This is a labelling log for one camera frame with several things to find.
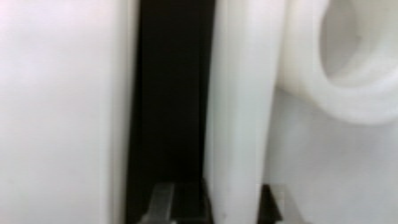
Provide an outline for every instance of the urinal rim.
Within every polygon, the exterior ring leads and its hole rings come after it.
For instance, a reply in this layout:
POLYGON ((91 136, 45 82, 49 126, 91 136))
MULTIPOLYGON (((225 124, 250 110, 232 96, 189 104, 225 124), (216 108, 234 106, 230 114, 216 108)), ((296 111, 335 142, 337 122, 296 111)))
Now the urinal rim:
MULTIPOLYGON (((346 85, 346 78, 340 77, 337 82, 328 76, 321 45, 330 6, 331 0, 317 2, 299 0, 292 3, 280 85, 319 105, 337 118, 351 123, 381 124, 398 117, 398 69, 393 66, 381 76, 374 75, 372 82, 360 82, 356 85, 346 85)), ((398 37, 395 30, 385 29, 385 31, 385 36, 398 37)), ((370 57, 376 57, 372 63, 376 60, 385 60, 388 55, 386 45, 393 44, 392 40, 385 43, 377 42, 376 54, 370 54, 370 57)))

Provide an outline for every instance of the white urinal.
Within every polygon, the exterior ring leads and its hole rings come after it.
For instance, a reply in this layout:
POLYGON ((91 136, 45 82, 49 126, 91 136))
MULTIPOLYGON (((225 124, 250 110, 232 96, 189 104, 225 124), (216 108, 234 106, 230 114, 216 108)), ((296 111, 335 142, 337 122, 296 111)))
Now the white urinal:
POLYGON ((398 222, 397 16, 392 0, 219 1, 207 138, 218 224, 257 223, 262 184, 285 224, 398 222))
POLYGON ((0 3, 0 223, 122 224, 136 0, 0 3))

